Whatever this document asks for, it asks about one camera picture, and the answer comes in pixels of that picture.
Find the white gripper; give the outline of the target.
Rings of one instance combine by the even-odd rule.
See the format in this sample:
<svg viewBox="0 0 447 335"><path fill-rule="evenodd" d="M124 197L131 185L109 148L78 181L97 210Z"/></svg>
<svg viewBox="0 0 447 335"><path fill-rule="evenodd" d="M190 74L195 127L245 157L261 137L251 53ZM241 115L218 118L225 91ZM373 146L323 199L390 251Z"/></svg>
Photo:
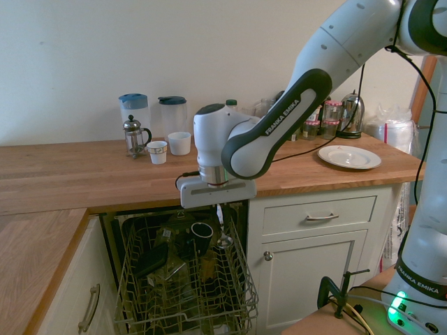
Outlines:
<svg viewBox="0 0 447 335"><path fill-rule="evenodd" d="M200 177L188 177L179 180L181 206L188 209L207 205L216 205L216 217L224 224L224 213L220 204L247 200L257 194L254 180L230 179L223 187L214 188Z"/></svg>

